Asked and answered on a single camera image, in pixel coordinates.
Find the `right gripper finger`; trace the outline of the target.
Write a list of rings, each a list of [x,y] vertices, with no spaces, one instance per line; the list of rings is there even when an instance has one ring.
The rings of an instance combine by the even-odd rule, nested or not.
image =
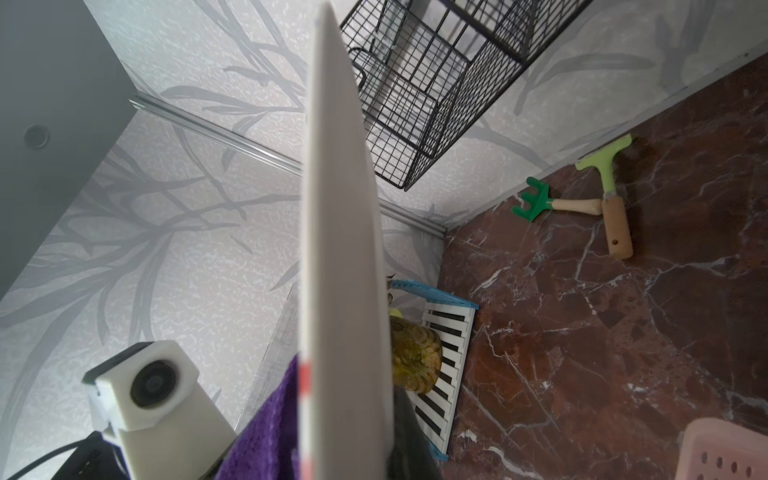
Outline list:
[[[387,462],[387,478],[394,480],[439,480],[442,475],[428,447],[427,438],[407,391],[395,387],[394,447]]]

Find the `white plaid round plate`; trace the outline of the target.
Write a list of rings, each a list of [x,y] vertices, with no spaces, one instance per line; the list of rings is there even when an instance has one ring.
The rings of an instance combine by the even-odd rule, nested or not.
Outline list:
[[[394,446],[381,212],[333,6],[311,45],[301,193],[298,408],[305,479],[383,479]]]

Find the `purple cloth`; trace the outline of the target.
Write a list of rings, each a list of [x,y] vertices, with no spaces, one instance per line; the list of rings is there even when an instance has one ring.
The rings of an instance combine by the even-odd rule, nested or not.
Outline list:
[[[298,356],[223,460],[216,479],[299,479]]]

